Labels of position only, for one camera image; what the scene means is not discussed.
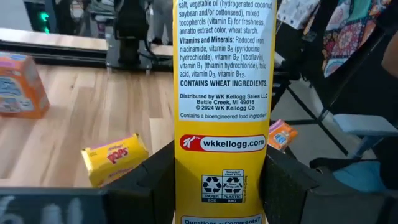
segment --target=wooden table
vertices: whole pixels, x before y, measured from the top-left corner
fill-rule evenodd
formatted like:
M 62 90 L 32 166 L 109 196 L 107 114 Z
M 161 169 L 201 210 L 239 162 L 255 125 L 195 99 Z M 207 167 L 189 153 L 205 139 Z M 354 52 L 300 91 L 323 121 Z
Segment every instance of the wooden table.
M 0 39 L 107 49 L 103 39 L 21 30 L 0 29 Z M 51 107 L 39 120 L 0 118 L 0 186 L 89 187 L 80 149 L 139 133 L 153 154 L 174 139 L 172 73 L 37 68 Z

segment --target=orange box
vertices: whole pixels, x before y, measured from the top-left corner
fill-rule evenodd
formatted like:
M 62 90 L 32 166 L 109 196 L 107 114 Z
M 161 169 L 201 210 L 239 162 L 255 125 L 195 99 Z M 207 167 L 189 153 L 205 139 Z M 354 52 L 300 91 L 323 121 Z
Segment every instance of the orange box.
M 282 120 L 276 121 L 269 126 L 268 145 L 274 149 L 284 151 L 286 147 L 296 138 L 298 132 Z
M 33 58 L 0 52 L 0 115 L 37 119 L 49 106 Z

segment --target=recycling symbol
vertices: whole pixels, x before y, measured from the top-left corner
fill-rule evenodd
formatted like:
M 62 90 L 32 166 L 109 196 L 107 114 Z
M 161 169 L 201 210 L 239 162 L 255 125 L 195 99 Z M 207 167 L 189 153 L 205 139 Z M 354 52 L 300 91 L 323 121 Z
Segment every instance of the recycling symbol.
M 222 184 L 218 177 L 207 177 L 203 182 L 203 188 L 207 193 L 218 193 L 221 190 Z
M 224 183 L 224 190 L 226 193 L 240 193 L 242 190 L 242 183 L 240 183 L 240 179 L 237 177 L 229 177 Z

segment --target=green light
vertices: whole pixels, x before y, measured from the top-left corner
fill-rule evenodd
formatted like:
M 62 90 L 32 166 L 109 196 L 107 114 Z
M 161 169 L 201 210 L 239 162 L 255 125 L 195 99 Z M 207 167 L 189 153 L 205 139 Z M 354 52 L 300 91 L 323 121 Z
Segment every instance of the green light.
M 49 18 L 49 15 L 48 15 L 46 12 L 41 12 L 41 13 L 40 13 L 40 18 L 41 18 L 43 21 L 47 22 L 47 19 Z

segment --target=yellow cereal box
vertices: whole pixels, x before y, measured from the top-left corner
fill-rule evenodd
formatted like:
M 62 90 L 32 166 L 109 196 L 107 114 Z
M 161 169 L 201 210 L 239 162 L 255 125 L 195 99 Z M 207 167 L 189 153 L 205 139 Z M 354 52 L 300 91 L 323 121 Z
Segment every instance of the yellow cereal box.
M 276 3 L 174 0 L 175 224 L 266 223 Z
M 81 150 L 93 187 L 104 186 L 138 166 L 148 152 L 138 134 L 100 147 Z

